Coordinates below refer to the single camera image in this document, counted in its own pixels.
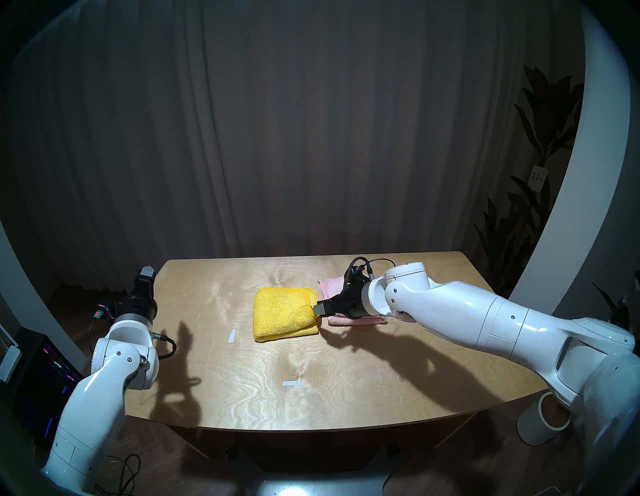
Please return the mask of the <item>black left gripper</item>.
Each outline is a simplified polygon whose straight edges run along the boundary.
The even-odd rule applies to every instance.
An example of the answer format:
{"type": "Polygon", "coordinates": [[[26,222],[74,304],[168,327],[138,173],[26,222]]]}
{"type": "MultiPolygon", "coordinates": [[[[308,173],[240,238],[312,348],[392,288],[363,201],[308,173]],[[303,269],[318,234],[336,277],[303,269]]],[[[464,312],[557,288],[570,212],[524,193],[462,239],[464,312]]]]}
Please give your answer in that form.
{"type": "Polygon", "coordinates": [[[154,299],[155,278],[153,267],[144,266],[140,269],[130,293],[116,302],[114,320],[131,314],[153,323],[158,313],[158,304],[154,299]]]}

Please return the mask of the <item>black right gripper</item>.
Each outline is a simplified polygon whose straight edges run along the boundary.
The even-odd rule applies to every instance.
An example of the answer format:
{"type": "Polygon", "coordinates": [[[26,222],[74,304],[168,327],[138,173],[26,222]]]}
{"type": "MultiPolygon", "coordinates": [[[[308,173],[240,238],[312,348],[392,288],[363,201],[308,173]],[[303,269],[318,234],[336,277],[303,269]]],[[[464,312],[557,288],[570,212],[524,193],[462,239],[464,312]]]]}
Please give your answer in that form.
{"type": "Polygon", "coordinates": [[[362,296],[367,284],[352,281],[344,291],[344,279],[326,279],[325,299],[313,306],[314,315],[317,318],[343,317],[349,320],[370,318],[362,296]]]}

